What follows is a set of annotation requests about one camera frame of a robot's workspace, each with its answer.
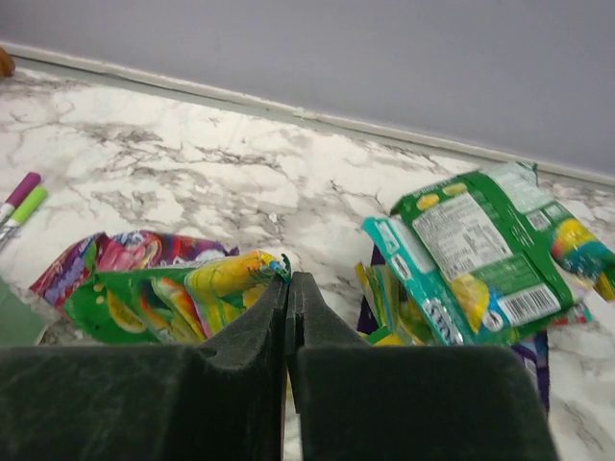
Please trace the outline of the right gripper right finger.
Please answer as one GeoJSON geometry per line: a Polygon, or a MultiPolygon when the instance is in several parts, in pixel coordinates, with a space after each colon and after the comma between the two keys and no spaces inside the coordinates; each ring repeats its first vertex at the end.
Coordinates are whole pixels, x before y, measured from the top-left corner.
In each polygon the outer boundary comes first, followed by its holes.
{"type": "Polygon", "coordinates": [[[502,347],[372,346],[309,273],[290,283],[306,460],[555,460],[537,392],[502,347]]]}

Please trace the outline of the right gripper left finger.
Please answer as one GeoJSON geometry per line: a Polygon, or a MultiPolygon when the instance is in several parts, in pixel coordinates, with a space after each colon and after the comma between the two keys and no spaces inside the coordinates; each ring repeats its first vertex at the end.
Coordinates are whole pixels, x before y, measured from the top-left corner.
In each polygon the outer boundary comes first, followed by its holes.
{"type": "Polygon", "coordinates": [[[5,460],[279,460],[287,286],[201,346],[1,352],[5,460]]]}

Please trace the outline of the teal snack packet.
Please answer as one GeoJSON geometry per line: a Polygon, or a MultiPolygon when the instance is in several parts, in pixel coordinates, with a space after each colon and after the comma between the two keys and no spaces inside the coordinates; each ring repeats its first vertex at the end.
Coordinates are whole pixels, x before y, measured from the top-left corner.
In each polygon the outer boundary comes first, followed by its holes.
{"type": "Polygon", "coordinates": [[[593,320],[586,303],[565,306],[520,259],[446,281],[400,220],[369,217],[362,228],[384,259],[374,271],[382,291],[381,320],[409,344],[508,346],[544,328],[593,320]]]}

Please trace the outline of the purple berries candy packet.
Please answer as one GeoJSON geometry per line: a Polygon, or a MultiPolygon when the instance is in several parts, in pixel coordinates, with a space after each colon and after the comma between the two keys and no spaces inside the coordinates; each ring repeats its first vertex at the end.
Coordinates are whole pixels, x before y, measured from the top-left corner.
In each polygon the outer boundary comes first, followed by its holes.
{"type": "Polygon", "coordinates": [[[210,261],[238,255],[215,240],[152,230],[132,230],[116,235],[94,233],[66,248],[29,287],[62,310],[70,295],[97,270],[128,271],[210,261]]]}

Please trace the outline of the green paper bag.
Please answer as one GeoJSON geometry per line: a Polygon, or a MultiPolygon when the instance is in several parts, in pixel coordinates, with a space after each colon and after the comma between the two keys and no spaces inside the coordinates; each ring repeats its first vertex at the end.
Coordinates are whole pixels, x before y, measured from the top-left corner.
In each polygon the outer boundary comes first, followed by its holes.
{"type": "Polygon", "coordinates": [[[48,321],[22,302],[1,279],[0,344],[2,348],[38,346],[48,321]]]}

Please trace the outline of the purple snack packet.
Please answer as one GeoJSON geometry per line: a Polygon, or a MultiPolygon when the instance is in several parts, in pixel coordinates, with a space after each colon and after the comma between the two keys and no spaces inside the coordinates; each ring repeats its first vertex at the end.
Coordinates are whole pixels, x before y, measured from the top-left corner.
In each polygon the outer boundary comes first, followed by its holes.
{"type": "MultiPolygon", "coordinates": [[[[373,250],[371,263],[365,266],[370,267],[376,265],[386,265],[378,249],[373,250]]],[[[438,341],[433,337],[431,328],[420,312],[416,302],[408,295],[401,283],[400,286],[401,306],[399,307],[399,320],[403,332],[407,333],[415,342],[414,346],[436,345],[438,341]]],[[[376,328],[377,323],[369,312],[369,307],[363,296],[357,323],[357,331],[363,337],[362,332],[370,333],[376,328]]],[[[549,409],[550,368],[547,332],[545,330],[539,331],[532,337],[513,345],[511,350],[520,359],[522,365],[532,379],[544,408],[549,409]]]]}

